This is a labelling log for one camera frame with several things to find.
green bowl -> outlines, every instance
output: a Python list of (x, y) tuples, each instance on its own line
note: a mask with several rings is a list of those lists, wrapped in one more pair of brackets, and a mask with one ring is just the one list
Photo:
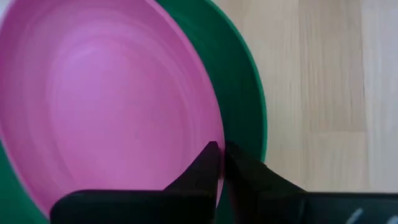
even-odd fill
[(47, 219), (19, 184), (0, 143), (0, 223), (46, 224)]
[[(264, 161), (266, 101), (254, 59), (239, 31), (210, 0), (157, 0), (198, 52), (215, 90), (226, 140)], [(233, 223), (226, 187), (217, 223)]]

black plastic piece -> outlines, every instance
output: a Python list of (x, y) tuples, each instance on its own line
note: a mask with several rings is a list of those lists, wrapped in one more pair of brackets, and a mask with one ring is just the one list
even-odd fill
[[(225, 181), (235, 223), (398, 223), (398, 194), (311, 193), (226, 143)], [(59, 200), (52, 224), (213, 223), (221, 165), (210, 142), (163, 191), (83, 190)]]
[(251, 159), (232, 142), (226, 143), (226, 183), (235, 223), (299, 223), (305, 192)]
[(52, 224), (213, 223), (220, 149), (210, 142), (163, 191), (82, 190), (51, 209)]
[(306, 192), (231, 142), (225, 164), (237, 224), (398, 223), (398, 194)]

wooden floor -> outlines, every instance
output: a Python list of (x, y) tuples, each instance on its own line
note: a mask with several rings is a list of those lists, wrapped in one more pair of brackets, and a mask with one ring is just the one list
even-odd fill
[(266, 164), (316, 191), (398, 192), (398, 1), (215, 0), (266, 94)]

